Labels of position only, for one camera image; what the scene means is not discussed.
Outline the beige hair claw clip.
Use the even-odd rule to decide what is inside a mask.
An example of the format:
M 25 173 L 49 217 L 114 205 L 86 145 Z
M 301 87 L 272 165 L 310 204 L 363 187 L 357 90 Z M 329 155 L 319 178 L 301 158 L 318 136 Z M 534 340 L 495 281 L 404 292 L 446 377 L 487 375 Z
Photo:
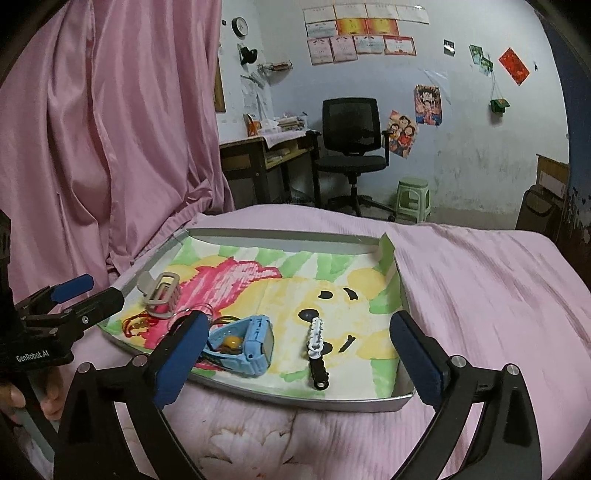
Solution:
M 137 289 L 143 297 L 145 311 L 159 320 L 168 320 L 175 314 L 179 302 L 180 277 L 173 272 L 162 272 L 153 278 L 149 272 L 139 275 Z

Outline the blue kids smartwatch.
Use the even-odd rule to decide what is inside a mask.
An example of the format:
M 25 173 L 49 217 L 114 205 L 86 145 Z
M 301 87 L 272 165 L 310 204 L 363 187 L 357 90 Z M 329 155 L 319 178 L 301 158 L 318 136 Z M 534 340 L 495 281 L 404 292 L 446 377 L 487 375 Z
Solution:
M 273 324 L 254 315 L 211 330 L 201 357 L 232 374 L 259 377 L 273 361 Z

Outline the black hair clip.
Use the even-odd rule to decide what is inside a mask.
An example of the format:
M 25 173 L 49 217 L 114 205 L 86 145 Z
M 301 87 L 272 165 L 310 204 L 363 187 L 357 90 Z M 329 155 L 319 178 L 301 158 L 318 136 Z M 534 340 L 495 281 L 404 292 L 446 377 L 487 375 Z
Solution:
M 329 388 L 329 373 L 325 369 L 325 362 L 322 357 L 311 359 L 310 364 L 311 384 L 318 391 Z

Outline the pink curtain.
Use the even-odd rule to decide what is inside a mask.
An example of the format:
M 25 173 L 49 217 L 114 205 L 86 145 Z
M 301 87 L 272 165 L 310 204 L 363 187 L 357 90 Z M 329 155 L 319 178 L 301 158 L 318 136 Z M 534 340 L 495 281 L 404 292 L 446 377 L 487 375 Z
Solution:
M 200 213 L 235 207 L 214 109 L 217 1 L 69 1 L 1 88 L 16 299 L 108 286 Z

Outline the colourful drawing paper liner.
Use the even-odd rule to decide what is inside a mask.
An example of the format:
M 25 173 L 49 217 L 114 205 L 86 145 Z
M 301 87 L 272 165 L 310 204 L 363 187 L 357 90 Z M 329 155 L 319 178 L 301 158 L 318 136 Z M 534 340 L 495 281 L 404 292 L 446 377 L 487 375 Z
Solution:
M 193 382 L 332 411 L 393 411 L 413 392 L 390 338 L 403 294 L 389 237 L 195 231 L 162 246 L 143 270 L 179 275 L 177 311 L 207 302 L 217 327 L 254 315 L 273 324 L 273 361 L 262 376 L 202 361 Z M 311 384 L 308 362 L 318 357 L 329 373 L 324 391 Z

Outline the dark bag on floor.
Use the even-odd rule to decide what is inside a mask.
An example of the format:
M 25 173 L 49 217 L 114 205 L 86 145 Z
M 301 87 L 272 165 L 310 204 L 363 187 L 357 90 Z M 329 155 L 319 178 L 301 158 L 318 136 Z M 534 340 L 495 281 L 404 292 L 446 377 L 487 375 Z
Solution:
M 516 229 L 539 233 L 557 240 L 564 201 L 540 185 L 531 186 L 523 196 Z

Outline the wooden desk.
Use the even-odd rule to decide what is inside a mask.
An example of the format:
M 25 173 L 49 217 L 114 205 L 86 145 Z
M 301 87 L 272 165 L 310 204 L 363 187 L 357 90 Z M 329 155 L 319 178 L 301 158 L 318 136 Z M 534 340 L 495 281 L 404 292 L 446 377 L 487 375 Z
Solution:
M 305 156 L 318 153 L 318 137 L 315 130 L 283 132 L 252 136 L 222 142 L 219 145 L 221 169 L 228 181 L 249 180 L 258 204 L 291 203 L 290 164 Z M 280 172 L 280 195 L 271 196 L 270 173 Z

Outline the green plastic stool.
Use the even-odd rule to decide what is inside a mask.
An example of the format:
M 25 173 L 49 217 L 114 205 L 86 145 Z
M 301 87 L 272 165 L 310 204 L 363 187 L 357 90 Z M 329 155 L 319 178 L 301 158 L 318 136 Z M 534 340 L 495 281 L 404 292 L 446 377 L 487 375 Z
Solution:
M 404 177 L 398 183 L 396 213 L 415 222 L 425 222 L 431 214 L 431 190 L 427 180 Z

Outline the cardboard box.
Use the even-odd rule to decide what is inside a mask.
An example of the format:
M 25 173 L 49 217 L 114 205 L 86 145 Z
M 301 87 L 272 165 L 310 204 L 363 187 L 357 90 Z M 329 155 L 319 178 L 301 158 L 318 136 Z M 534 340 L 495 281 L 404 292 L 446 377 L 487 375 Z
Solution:
M 567 195 L 569 173 L 568 163 L 537 155 L 537 184 L 560 199 Z

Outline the cartoon family poster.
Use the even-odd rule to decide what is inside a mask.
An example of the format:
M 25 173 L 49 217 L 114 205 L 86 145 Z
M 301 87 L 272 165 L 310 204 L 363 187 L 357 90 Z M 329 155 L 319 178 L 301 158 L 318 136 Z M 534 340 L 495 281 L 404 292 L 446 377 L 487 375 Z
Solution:
M 418 134 L 415 121 L 409 116 L 393 110 L 389 117 L 387 130 L 389 131 L 390 152 L 407 159 Z

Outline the green hanging ornament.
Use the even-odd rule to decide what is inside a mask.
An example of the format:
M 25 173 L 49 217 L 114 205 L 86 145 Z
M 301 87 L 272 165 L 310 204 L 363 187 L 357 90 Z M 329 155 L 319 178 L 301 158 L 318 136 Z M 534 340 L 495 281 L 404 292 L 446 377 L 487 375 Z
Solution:
M 493 114 L 502 116 L 510 107 L 510 103 L 504 98 L 492 99 L 490 101 L 490 109 Z

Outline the round wall clock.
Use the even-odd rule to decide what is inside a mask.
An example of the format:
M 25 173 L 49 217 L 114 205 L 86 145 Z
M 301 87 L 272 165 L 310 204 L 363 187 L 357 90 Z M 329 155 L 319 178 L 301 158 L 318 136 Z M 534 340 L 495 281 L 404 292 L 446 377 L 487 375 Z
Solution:
M 239 39 L 245 39 L 249 35 L 249 24 L 243 17 L 235 17 L 231 20 L 231 28 L 235 36 Z

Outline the green photos on wall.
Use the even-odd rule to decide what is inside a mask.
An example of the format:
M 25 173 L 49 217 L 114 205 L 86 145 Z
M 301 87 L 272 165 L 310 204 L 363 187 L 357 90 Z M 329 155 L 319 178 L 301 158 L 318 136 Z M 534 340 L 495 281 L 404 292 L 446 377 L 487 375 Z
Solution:
M 483 48 L 481 46 L 471 44 L 469 46 L 469 51 L 473 64 L 479 67 L 479 71 L 486 76 L 491 76 L 494 70 L 494 64 L 485 55 Z

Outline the certificates on wall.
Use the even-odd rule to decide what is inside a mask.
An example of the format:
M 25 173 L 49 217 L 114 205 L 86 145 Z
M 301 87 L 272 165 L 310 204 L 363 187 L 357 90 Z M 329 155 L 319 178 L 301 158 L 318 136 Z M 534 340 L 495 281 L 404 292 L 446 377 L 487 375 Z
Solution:
M 314 66 L 348 63 L 360 56 L 417 55 L 415 40 L 402 23 L 428 25 L 421 5 L 332 3 L 303 10 L 308 54 Z

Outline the small photo on wall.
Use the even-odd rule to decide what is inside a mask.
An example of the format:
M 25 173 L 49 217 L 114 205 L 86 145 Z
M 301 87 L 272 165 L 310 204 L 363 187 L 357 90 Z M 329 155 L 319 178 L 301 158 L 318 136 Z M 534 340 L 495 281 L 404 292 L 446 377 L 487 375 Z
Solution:
M 455 56 L 456 55 L 455 43 L 453 41 L 445 39 L 443 41 L 443 48 L 444 48 L 444 53 L 446 55 L 448 55 L 448 56 Z

